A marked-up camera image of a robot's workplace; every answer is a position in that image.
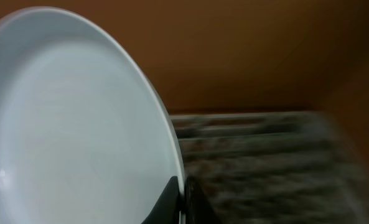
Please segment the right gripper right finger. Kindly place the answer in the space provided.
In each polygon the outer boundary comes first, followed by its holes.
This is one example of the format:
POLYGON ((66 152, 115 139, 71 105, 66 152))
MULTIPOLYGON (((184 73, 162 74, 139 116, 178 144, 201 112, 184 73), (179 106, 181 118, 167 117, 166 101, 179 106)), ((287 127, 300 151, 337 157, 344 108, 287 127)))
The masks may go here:
POLYGON ((188 176, 185 180, 186 224, 222 224, 198 180, 188 176))

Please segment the light blue plate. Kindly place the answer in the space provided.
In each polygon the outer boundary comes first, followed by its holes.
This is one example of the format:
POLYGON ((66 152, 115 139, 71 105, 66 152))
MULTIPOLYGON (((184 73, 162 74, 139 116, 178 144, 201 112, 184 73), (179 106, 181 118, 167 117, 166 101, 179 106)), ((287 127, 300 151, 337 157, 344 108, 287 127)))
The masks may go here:
POLYGON ((112 36, 54 7, 0 19, 0 223, 141 223, 172 177, 167 111, 112 36))

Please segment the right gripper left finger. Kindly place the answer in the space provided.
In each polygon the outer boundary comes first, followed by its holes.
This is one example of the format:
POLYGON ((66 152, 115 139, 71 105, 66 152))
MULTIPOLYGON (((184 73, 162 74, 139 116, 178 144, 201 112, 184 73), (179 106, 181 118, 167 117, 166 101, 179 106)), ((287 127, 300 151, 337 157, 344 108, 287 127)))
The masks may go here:
POLYGON ((149 215, 141 224, 178 224, 180 191, 177 176, 169 179, 149 215))

